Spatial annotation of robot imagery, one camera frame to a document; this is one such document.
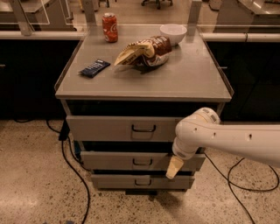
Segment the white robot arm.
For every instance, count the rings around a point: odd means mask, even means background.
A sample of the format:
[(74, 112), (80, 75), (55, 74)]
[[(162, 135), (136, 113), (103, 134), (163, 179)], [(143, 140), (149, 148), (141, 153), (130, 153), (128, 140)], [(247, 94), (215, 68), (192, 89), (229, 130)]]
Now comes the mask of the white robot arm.
[(257, 162), (280, 167), (279, 124), (221, 124), (210, 108), (200, 108), (175, 128), (173, 156), (165, 176), (173, 179), (199, 147), (215, 148)]

